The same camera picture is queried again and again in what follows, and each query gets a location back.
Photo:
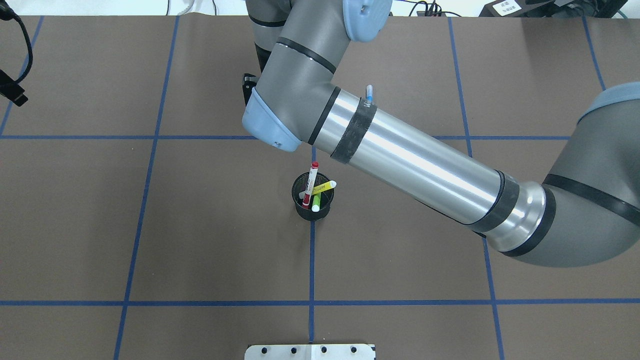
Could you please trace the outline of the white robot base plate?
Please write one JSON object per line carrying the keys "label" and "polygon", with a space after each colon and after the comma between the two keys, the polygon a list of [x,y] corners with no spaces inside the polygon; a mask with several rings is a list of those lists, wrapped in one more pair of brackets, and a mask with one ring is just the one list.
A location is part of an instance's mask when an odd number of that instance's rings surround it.
{"label": "white robot base plate", "polygon": [[245,360],[376,360],[374,344],[256,344]]}

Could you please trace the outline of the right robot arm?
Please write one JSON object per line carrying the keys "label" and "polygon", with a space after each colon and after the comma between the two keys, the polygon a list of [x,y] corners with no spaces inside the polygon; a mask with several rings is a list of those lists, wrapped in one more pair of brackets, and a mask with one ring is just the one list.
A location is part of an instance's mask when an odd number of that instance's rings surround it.
{"label": "right robot arm", "polygon": [[519,182],[332,84],[351,41],[368,43],[390,0],[248,0],[261,76],[242,125],[302,142],[409,194],[521,262],[581,267],[639,241],[639,84],[602,91],[542,183]]}

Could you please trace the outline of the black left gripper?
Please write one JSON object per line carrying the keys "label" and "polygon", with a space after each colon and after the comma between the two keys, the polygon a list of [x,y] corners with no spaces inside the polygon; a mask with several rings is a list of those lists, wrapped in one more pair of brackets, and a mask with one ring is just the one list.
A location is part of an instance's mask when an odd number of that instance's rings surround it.
{"label": "black left gripper", "polygon": [[2,69],[0,69],[0,94],[18,107],[22,107],[29,100],[25,95],[25,89]]}

